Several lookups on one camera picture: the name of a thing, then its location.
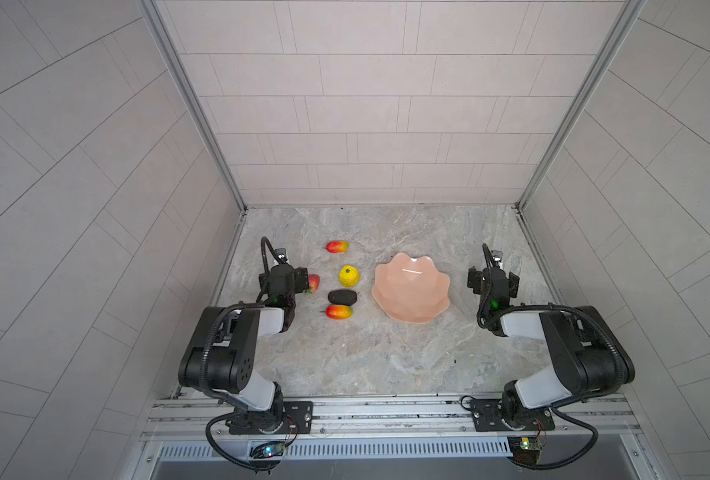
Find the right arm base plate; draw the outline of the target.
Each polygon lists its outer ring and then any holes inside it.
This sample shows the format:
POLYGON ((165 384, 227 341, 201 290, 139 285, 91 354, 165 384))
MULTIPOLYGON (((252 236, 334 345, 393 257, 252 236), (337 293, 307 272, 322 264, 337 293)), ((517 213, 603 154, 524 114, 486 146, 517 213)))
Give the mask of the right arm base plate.
POLYGON ((477 432, 536 432, 555 429, 554 419, 549 409, 527 409, 517 397, 470 398, 462 400, 461 404, 471 413, 477 432))

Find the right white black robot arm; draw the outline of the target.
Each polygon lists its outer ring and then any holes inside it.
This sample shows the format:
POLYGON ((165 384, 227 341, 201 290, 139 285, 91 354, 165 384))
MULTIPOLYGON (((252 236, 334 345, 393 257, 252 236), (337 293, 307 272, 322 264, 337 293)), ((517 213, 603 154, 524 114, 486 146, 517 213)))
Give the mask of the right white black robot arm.
POLYGON ((550 427, 554 407, 613 394, 634 380, 630 356, 594 307, 513 306, 519 278, 496 265, 470 268, 467 287, 480 297, 480 328, 497 337, 542 341, 550 356, 542 370, 508 382, 496 406, 472 400, 480 418, 493 414, 510 430, 550 427))

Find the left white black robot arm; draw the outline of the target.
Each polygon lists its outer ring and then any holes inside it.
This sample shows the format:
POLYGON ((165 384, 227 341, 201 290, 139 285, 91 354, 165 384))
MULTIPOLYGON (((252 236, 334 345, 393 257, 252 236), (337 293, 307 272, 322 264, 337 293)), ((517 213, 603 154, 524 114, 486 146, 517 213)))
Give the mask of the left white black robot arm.
POLYGON ((279 384, 254 371, 257 340, 289 329, 296 295, 309 288, 305 268, 276 265, 259 275, 260 300, 203 310, 178 366, 177 379, 234 407, 231 432, 274 433, 286 422, 279 384))

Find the yellow fake lemon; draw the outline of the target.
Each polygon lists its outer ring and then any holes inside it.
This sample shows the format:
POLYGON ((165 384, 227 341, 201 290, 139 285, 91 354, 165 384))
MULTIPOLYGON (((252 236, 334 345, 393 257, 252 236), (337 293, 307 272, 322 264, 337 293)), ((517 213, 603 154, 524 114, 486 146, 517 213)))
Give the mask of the yellow fake lemon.
POLYGON ((352 265, 345 265, 339 272, 339 282, 345 288, 352 288, 358 284, 360 273, 352 265))

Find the red yellow fake mango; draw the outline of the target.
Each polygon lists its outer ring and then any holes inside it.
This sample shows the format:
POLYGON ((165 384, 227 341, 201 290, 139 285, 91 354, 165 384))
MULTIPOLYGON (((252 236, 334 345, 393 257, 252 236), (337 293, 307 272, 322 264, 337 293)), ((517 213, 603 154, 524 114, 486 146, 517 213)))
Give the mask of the red yellow fake mango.
POLYGON ((353 310, 347 305, 331 304, 325 309, 324 313, 332 320, 346 320, 353 315, 353 310))
POLYGON ((325 249, 333 254, 344 253, 349 249, 349 243, 343 240, 334 240, 328 242, 325 249))

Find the red fake strawberry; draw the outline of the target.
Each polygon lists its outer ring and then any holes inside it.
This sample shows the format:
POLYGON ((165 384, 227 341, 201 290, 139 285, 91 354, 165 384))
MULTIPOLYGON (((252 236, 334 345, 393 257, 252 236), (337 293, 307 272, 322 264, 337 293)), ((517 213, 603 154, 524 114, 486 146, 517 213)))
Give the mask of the red fake strawberry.
POLYGON ((320 285, 320 277, 317 274, 308 275, 308 293, 314 293, 318 290, 320 285))

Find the dark fake avocado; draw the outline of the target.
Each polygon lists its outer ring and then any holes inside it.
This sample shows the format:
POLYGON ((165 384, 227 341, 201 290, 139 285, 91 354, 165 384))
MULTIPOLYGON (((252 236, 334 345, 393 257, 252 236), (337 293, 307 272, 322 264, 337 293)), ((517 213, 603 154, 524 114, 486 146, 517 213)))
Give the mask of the dark fake avocado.
POLYGON ((328 293, 328 301, 333 305, 352 306, 357 300, 357 293, 350 289, 338 289, 328 293))

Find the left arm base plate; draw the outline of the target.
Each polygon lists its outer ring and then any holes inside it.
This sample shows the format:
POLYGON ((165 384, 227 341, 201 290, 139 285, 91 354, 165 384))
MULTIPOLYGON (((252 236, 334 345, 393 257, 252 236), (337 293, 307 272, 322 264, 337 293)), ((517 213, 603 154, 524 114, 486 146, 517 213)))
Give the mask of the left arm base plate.
POLYGON ((308 434, 311 430, 314 404, 311 401, 283 401, 268 411, 248 411, 227 420, 231 435, 308 434))

